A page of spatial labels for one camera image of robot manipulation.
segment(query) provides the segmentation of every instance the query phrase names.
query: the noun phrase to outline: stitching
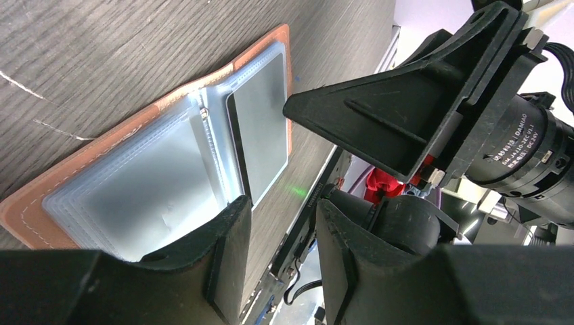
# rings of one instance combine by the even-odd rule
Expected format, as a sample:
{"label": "stitching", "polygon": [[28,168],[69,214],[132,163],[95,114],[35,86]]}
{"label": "stitching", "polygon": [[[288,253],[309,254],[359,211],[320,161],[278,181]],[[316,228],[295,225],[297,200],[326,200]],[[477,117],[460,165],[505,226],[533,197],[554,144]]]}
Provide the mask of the stitching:
{"label": "stitching", "polygon": [[[281,35],[283,35],[285,38],[287,37],[287,33],[285,31],[280,33]],[[247,57],[247,59],[245,60],[246,62],[253,59],[256,55],[259,54],[260,50],[262,47],[265,47],[267,45],[269,45],[271,42],[277,41],[277,39],[275,37],[270,38],[268,41],[266,41],[263,44],[260,44],[259,46],[254,47],[253,49],[255,50],[253,54],[249,55]],[[222,74],[220,77],[213,79],[211,82],[209,82],[210,84],[213,84],[223,78],[228,77],[229,74],[225,73]],[[185,95],[179,96],[177,98],[175,98],[174,100],[170,101],[169,103],[172,103],[175,100],[180,99],[181,97],[183,97]],[[48,242],[46,241],[46,239],[44,237],[42,237],[42,235],[40,235],[40,233],[38,233],[34,228],[30,227],[30,225],[28,225],[28,223],[25,220],[25,212],[28,210],[28,207],[30,207],[32,204],[34,204],[39,198],[44,197],[46,194],[50,193],[51,191],[53,191],[58,185],[60,185],[63,181],[65,181],[66,179],[74,176],[78,171],[81,171],[86,165],[89,165],[91,162],[93,162],[95,159],[99,158],[100,156],[103,156],[105,154],[107,154],[109,151],[111,151],[113,148],[115,148],[117,145],[119,145],[121,142],[124,142],[127,138],[131,137],[132,135],[136,134],[139,129],[141,128],[142,125],[147,124],[148,122],[150,122],[151,120],[155,119],[157,116],[159,116],[161,114],[161,112],[163,111],[162,108],[157,108],[158,112],[150,117],[149,119],[147,119],[146,121],[142,122],[140,124],[140,126],[136,129],[134,129],[132,132],[126,134],[125,136],[123,136],[119,141],[117,141],[116,143],[113,143],[109,148],[107,148],[106,150],[104,150],[102,153],[100,154],[96,154],[96,156],[94,158],[92,158],[90,161],[88,161],[87,163],[83,164],[79,169],[75,169],[71,174],[69,174],[68,176],[66,176],[65,178],[63,178],[63,180],[59,181],[56,183],[56,185],[54,185],[52,188],[46,190],[44,193],[40,194],[40,196],[38,196],[37,198],[35,198],[32,202],[28,203],[28,205],[26,205],[26,207],[24,207],[24,209],[22,210],[22,212],[20,213],[20,220],[22,221],[22,223],[26,226],[26,228],[28,228],[32,233],[34,233],[35,235],[38,236],[38,238],[40,238],[44,244],[46,244],[49,248],[54,249],[54,247]],[[88,149],[86,149],[84,152],[80,153],[76,159],[78,159],[79,157],[81,157],[82,155],[84,155],[86,152],[88,152]]]}

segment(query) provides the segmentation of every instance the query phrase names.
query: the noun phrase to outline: red cloth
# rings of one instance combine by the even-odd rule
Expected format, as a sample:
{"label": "red cloth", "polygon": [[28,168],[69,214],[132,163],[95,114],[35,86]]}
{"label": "red cloth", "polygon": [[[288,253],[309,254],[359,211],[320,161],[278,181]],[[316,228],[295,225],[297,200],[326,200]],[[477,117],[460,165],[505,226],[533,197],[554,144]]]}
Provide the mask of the red cloth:
{"label": "red cloth", "polygon": [[378,168],[373,169],[367,176],[367,190],[365,191],[365,200],[378,204],[382,197],[394,198],[403,194],[404,184],[400,184],[393,176],[381,171]]}

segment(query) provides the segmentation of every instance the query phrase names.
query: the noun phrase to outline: wood grain surface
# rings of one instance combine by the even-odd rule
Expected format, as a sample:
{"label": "wood grain surface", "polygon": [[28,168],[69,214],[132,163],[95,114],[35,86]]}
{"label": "wood grain surface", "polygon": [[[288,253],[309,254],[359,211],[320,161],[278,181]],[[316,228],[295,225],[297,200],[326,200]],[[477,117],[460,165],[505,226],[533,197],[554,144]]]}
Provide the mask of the wood grain surface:
{"label": "wood grain surface", "polygon": [[[373,72],[394,0],[4,0],[0,200],[120,121],[291,27],[294,91]],[[295,126],[287,169],[253,215],[244,301],[331,145]],[[0,247],[23,248],[6,232]]]}

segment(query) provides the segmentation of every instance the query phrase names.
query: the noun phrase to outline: green light spot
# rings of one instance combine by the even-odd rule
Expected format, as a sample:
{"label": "green light spot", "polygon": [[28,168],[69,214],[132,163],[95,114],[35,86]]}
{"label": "green light spot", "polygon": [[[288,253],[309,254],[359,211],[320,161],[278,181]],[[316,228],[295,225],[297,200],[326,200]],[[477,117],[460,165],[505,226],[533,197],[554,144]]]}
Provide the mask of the green light spot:
{"label": "green light spot", "polygon": [[301,198],[306,198],[307,194],[309,193],[307,190],[298,187],[292,187],[291,190],[293,191],[293,193],[297,194],[297,196],[300,196]]}

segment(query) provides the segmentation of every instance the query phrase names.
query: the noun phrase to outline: wallet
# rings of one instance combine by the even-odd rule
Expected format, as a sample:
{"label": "wallet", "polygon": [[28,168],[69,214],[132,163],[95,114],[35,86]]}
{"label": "wallet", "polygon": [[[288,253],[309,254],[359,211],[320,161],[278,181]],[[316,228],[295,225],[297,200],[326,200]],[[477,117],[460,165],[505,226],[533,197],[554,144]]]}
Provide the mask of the wallet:
{"label": "wallet", "polygon": [[254,207],[290,153],[289,28],[185,84],[0,203],[30,248],[102,249],[137,261],[205,224],[239,195]]}

